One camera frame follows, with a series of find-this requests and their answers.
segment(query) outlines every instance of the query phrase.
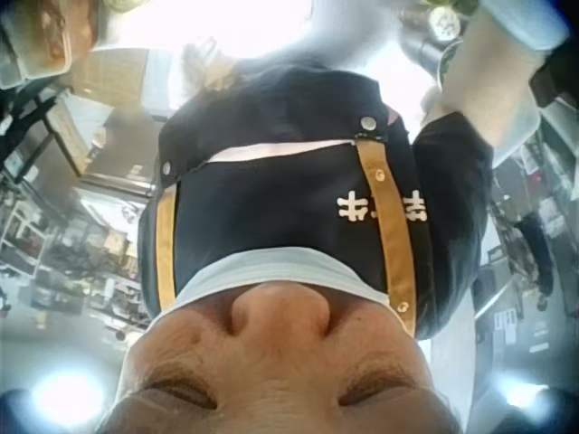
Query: fluorescent light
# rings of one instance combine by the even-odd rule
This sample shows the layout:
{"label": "fluorescent light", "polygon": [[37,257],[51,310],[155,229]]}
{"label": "fluorescent light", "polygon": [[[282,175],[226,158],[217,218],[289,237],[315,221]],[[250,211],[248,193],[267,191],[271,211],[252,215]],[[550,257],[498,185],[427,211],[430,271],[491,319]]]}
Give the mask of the fluorescent light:
{"label": "fluorescent light", "polygon": [[59,373],[33,391],[36,407],[48,419],[71,428],[98,416],[104,395],[99,384],[82,373]]}
{"label": "fluorescent light", "polygon": [[507,391],[507,403],[520,409],[527,409],[535,401],[537,394],[548,386],[544,384],[530,384],[530,383],[518,383],[509,387]]}
{"label": "fluorescent light", "polygon": [[312,0],[153,0],[118,17],[119,46],[178,50],[213,39],[227,56],[259,57],[299,40]]}

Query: skin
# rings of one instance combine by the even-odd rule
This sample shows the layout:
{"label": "skin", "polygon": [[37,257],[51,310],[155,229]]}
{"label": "skin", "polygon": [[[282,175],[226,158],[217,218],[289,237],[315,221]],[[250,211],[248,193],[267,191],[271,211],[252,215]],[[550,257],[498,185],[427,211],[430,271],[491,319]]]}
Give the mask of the skin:
{"label": "skin", "polygon": [[386,307],[269,282],[157,323],[128,352],[102,432],[451,432],[432,390]]}

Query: cheek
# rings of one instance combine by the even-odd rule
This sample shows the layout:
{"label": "cheek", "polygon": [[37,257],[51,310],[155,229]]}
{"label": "cheek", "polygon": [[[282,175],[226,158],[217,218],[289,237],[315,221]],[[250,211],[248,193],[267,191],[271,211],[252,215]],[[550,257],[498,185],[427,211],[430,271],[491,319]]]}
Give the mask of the cheek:
{"label": "cheek", "polygon": [[199,315],[181,314],[168,317],[130,348],[121,371],[118,397],[137,390],[143,380],[164,363],[191,360],[195,365],[212,365],[211,359],[225,346],[224,336],[216,333]]}

